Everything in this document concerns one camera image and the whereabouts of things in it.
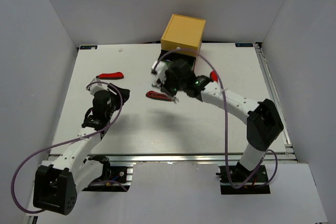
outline white tabletop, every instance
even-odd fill
[[[92,96],[85,86],[101,73],[122,72],[123,80],[111,81],[131,90],[129,101],[93,154],[190,154],[224,151],[224,111],[203,104],[184,93],[180,102],[154,101],[145,97],[151,87],[151,66],[157,60],[160,44],[98,45],[79,50],[67,97],[53,144],[76,137]],[[204,55],[220,74],[225,87],[248,98],[270,98],[254,48],[236,48],[235,44],[202,44]],[[201,59],[195,73],[209,75],[210,68]],[[247,145],[246,125],[229,116],[229,152],[242,153]],[[51,154],[61,154],[65,146]],[[284,152],[282,136],[271,148]]]
[[[274,164],[266,168],[270,176]],[[127,193],[81,192],[69,215],[45,211],[37,224],[313,224],[327,220],[308,164],[280,164],[269,195],[221,195],[217,170],[211,164],[139,163]]]

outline white wall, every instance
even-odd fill
[[[264,42],[294,150],[336,223],[336,0],[286,0]]]
[[[205,40],[263,41],[284,1],[50,0],[76,46],[159,40],[172,13],[205,18]]]
[[[51,144],[76,48],[48,0],[0,0],[0,216],[18,224],[10,180],[18,164]],[[17,179],[26,206],[39,157]]]

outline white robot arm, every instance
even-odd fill
[[[130,91],[114,87],[125,103]],[[113,112],[120,109],[120,97],[109,86],[104,88],[100,83],[91,85],[88,90],[94,99],[78,134],[82,139],[71,143],[49,166],[41,165],[36,171],[33,205],[37,208],[67,215],[83,189],[94,180],[105,181],[111,175],[108,158],[88,155],[106,134],[104,128],[110,124]]]
[[[220,85],[207,76],[196,76],[182,59],[168,67],[160,61],[152,66],[152,85],[174,97],[184,91],[189,97],[224,109],[223,91]],[[225,90],[227,112],[240,119],[247,126],[248,145],[236,165],[232,178],[244,181],[258,165],[271,143],[284,129],[274,103],[268,99],[257,102],[231,90]]]

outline red handle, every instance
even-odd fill
[[[116,73],[101,73],[97,76],[97,78],[101,80],[120,80],[124,78],[124,75],[122,72],[116,72]]]
[[[215,71],[211,71],[210,78],[218,82],[218,76],[216,75]]]
[[[159,100],[159,101],[167,101],[167,102],[174,101],[169,95],[157,93],[155,91],[148,91],[146,93],[146,97],[153,99],[153,100]]]

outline purple cable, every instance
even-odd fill
[[[239,185],[235,186],[233,184],[233,181],[232,181],[232,178],[231,178],[231,174],[230,174],[230,170],[229,170],[229,160],[228,160],[228,112],[227,112],[227,100],[226,100],[226,95],[225,95],[225,89],[224,89],[224,86],[223,86],[223,83],[222,83],[222,80],[218,74],[218,72],[216,71],[216,69],[214,68],[214,66],[212,66],[212,64],[202,55],[200,55],[198,52],[196,52],[195,50],[193,49],[189,49],[189,48],[181,48],[181,49],[174,49],[174,50],[171,50],[169,52],[166,52],[163,56],[161,56],[158,61],[156,62],[155,66],[154,66],[154,71],[156,70],[156,67],[158,66],[159,62],[161,60],[163,60],[167,55],[169,54],[172,54],[174,52],[179,52],[179,51],[184,51],[184,52],[192,52],[198,56],[200,56],[208,65],[209,67],[216,73],[217,77],[218,77],[218,82],[219,82],[219,85],[220,85],[220,88],[222,89],[222,94],[223,94],[223,100],[224,100],[224,114],[225,114],[225,170],[226,170],[226,174],[227,174],[227,179],[229,180],[229,183],[230,185],[234,188],[234,189],[240,189],[241,187],[245,186],[246,183],[255,175],[255,173],[258,171],[260,165],[262,164],[263,162],[263,158],[260,160],[260,162],[258,163],[258,165],[254,168],[254,170],[251,172],[251,174]],[[270,152],[272,152],[274,154],[274,156],[276,157],[276,154],[274,151],[272,150],[268,150]],[[276,174],[276,171],[277,171],[277,168],[278,168],[278,158],[276,157],[275,158],[275,161],[276,161],[276,169],[272,175],[272,178],[267,181],[265,184],[261,185],[261,186],[265,186],[265,185],[268,185],[271,180],[274,178],[275,174]]]
[[[100,185],[100,184],[106,184],[106,183],[110,183],[110,184],[118,184],[124,191],[128,191],[122,183],[115,181],[115,180],[106,180],[106,181],[99,181],[99,182],[93,182],[90,183],[90,186],[94,186],[94,185]]]
[[[52,146],[49,146],[49,147],[42,148],[42,149],[40,149],[40,150],[38,150],[38,151],[36,151],[36,152],[30,154],[28,157],[26,157],[25,160],[23,160],[23,161],[19,164],[19,166],[16,168],[16,170],[15,170],[15,172],[14,172],[14,175],[13,175],[13,178],[12,178],[12,182],[11,182],[11,185],[10,185],[10,186],[11,186],[11,187],[10,187],[10,188],[11,188],[11,189],[10,189],[10,190],[11,190],[10,193],[11,193],[11,195],[12,195],[12,198],[13,198],[13,201],[14,201],[15,205],[16,205],[16,206],[18,207],[18,209],[20,209],[22,212],[25,212],[25,213],[27,213],[27,214],[32,214],[32,215],[33,215],[33,214],[39,214],[40,212],[43,212],[43,211],[44,211],[44,210],[30,211],[30,210],[24,208],[24,207],[18,202],[18,200],[17,200],[17,198],[16,198],[16,195],[15,195],[15,179],[16,179],[16,177],[17,177],[17,174],[18,174],[19,171],[21,170],[21,168],[24,166],[24,164],[25,164],[28,160],[30,160],[32,157],[36,156],[37,154],[39,154],[39,153],[41,153],[41,152],[45,152],[45,151],[47,151],[47,150],[50,150],[50,149],[52,149],[52,148],[59,147],[59,146],[61,146],[61,145],[65,145],[65,144],[69,144],[69,143],[78,142],[78,141],[80,141],[80,140],[83,139],[83,138],[89,138],[89,137],[92,137],[92,136],[94,136],[94,135],[96,135],[96,134],[99,134],[99,133],[101,133],[101,132],[103,132],[103,131],[105,131],[105,130],[108,130],[109,127],[111,127],[111,125],[112,125],[113,123],[115,123],[115,121],[118,119],[118,117],[119,117],[119,115],[120,115],[120,112],[121,112],[121,108],[122,108],[122,106],[123,106],[123,100],[122,100],[122,95],[121,95],[121,93],[120,93],[119,90],[118,90],[116,87],[114,87],[112,84],[107,83],[107,82],[103,82],[103,81],[94,81],[94,82],[91,82],[90,84],[88,84],[88,85],[86,86],[86,88],[88,88],[88,87],[91,86],[92,84],[96,84],[96,83],[105,84],[105,85],[108,85],[109,87],[112,87],[113,90],[119,95],[119,97],[120,97],[120,109],[119,109],[119,111],[118,111],[116,117],[112,120],[112,122],[111,122],[110,124],[108,124],[106,127],[102,128],[101,130],[98,130],[98,131],[96,131],[96,132],[93,132],[93,133],[91,133],[91,134],[88,134],[88,135],[85,135],[85,136],[82,136],[82,137],[77,137],[77,138],[74,138],[74,139],[72,139],[72,140],[65,141],[65,142],[63,142],[63,143],[59,143],[59,144],[55,144],[55,145],[52,145]]]

